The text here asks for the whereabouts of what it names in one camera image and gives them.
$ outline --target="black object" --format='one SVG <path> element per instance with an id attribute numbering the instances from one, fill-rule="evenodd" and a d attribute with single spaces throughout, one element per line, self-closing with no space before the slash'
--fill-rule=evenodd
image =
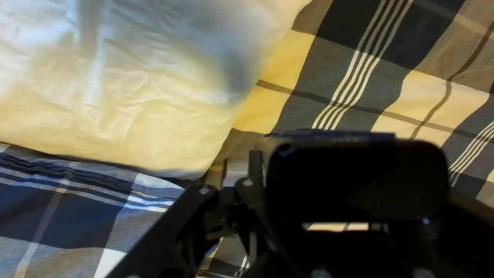
<path id="1" fill-rule="evenodd" d="M 308 232 L 304 223 L 369 223 Z M 494 215 L 449 192 L 443 153 L 392 135 L 270 135 L 248 175 L 193 186 L 109 277 L 189 278 L 220 237 L 240 237 L 245 278 L 494 277 Z"/>

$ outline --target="white pillow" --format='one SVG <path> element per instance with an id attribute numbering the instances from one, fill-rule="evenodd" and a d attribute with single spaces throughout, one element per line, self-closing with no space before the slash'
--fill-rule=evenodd
<path id="1" fill-rule="evenodd" d="M 196 180 L 308 2 L 0 2 L 0 141 Z"/>

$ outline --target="bed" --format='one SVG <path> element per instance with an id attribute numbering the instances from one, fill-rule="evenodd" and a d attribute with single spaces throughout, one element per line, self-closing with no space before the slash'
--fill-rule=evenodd
<path id="1" fill-rule="evenodd" d="M 268 133 L 392 132 L 432 143 L 450 187 L 494 207 L 494 7 L 489 0 L 311 0 L 234 110 L 206 173 L 180 180 L 111 161 L 0 146 L 1 277 L 103 277 L 183 187 L 245 175 Z M 203 277 L 234 277 L 225 238 Z"/>

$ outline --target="wrinkled fabric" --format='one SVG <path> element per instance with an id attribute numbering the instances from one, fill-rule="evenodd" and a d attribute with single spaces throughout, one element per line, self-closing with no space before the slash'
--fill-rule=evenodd
<path id="1" fill-rule="evenodd" d="M 0 141 L 196 180 L 307 2 L 0 2 Z"/>

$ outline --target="plaid bedsheet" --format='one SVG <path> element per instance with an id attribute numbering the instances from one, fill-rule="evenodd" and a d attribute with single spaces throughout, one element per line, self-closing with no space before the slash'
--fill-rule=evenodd
<path id="1" fill-rule="evenodd" d="M 0 146 L 0 277 L 105 277 L 180 194 L 139 172 Z"/>
<path id="2" fill-rule="evenodd" d="M 494 207 L 491 0 L 313 0 L 277 45 L 210 175 L 245 175 L 247 150 L 294 129 L 392 132 L 436 144 L 450 186 Z M 234 240 L 213 274 L 234 275 Z"/>
<path id="3" fill-rule="evenodd" d="M 273 132 L 392 132 L 440 146 L 452 187 L 494 207 L 492 30 L 492 0 L 313 0 L 208 177 L 227 166 L 231 186 Z M 139 172 L 3 147 L 0 277 L 100 277 L 180 192 Z M 244 266 L 242 248 L 225 238 L 202 275 Z"/>

